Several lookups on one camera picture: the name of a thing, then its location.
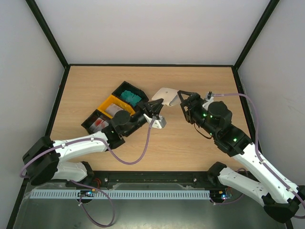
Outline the beige card holder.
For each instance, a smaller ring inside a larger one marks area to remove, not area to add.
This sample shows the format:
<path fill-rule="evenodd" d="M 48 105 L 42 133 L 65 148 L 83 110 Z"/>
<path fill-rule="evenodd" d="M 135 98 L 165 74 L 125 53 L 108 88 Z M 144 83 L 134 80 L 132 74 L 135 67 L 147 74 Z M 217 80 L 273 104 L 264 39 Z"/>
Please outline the beige card holder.
<path fill-rule="evenodd" d="M 157 100 L 163 98 L 163 105 L 165 106 L 175 106 L 180 103 L 180 100 L 177 95 L 178 90 L 171 88 L 161 88 L 159 89 L 155 95 L 152 97 L 153 100 Z"/>

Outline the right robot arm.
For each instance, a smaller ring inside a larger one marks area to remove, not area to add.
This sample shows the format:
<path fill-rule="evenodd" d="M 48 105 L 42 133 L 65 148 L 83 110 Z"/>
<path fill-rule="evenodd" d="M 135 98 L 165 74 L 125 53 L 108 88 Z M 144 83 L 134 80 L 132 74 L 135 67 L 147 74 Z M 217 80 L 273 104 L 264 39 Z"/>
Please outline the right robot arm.
<path fill-rule="evenodd" d="M 202 128 L 223 153 L 241 163 L 256 178 L 252 180 L 233 171 L 221 162 L 214 163 L 207 172 L 213 187 L 232 187 L 259 203 L 274 220 L 286 223 L 305 204 L 305 187 L 297 185 L 281 174 L 258 150 L 244 131 L 232 124 L 232 112 L 209 92 L 205 98 L 198 93 L 178 91 L 186 121 Z"/>

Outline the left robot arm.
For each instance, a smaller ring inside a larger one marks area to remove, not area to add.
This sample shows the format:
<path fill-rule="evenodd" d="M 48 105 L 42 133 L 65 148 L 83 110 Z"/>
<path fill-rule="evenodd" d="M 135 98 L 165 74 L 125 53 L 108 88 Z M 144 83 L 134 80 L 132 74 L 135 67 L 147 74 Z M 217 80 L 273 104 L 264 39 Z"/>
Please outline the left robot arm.
<path fill-rule="evenodd" d="M 41 137 L 23 156 L 24 166 L 20 171 L 21 178 L 27 178 L 32 185 L 41 185 L 51 180 L 84 181 L 92 174 L 88 162 L 73 163 L 71 159 L 83 155 L 109 151 L 114 158 L 126 165 L 137 164 L 143 158 L 141 154 L 133 162 L 120 159 L 114 149 L 125 143 L 130 136 L 144 124 L 148 129 L 162 129 L 166 125 L 165 118 L 160 115 L 163 99 L 137 103 L 138 111 L 134 114 L 115 102 L 106 106 L 105 112 L 110 116 L 106 123 L 96 125 L 96 132 L 68 140 L 51 140 Z"/>

